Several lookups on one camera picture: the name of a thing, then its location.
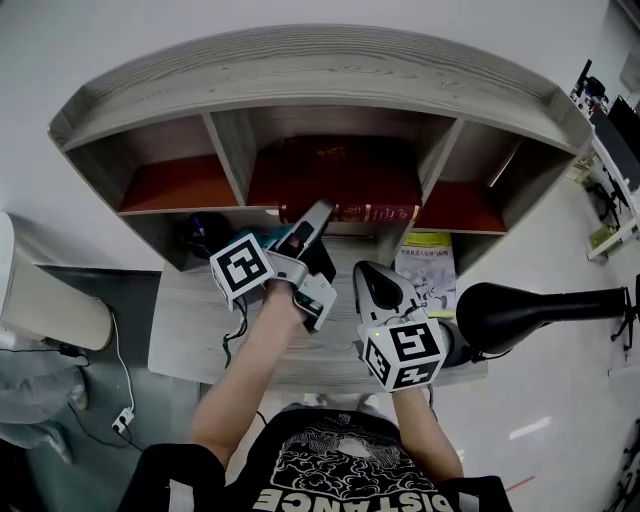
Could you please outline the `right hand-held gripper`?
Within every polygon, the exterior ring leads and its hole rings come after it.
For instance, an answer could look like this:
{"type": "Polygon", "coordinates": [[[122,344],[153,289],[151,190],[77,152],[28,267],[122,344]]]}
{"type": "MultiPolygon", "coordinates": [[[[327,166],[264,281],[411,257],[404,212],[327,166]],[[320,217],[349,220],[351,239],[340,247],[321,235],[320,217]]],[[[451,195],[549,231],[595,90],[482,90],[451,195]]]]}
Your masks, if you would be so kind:
{"type": "Polygon", "coordinates": [[[372,261],[353,268],[361,359],[387,392],[434,382],[445,368],[471,361],[456,324],[431,318],[409,280],[372,261]]]}

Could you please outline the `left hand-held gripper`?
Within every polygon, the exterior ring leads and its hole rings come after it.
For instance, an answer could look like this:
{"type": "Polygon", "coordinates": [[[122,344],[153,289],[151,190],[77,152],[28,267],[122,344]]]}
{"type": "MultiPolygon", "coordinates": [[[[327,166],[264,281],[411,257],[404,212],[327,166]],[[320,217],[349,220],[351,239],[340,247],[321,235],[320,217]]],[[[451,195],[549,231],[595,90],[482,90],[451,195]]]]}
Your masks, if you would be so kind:
{"type": "Polygon", "coordinates": [[[321,239],[335,205],[316,201],[285,236],[269,248],[248,233],[210,258],[212,274],[229,309],[234,301],[269,280],[292,288],[293,304],[306,315],[308,332],[318,331],[337,297],[330,281],[336,269],[321,239]]]}

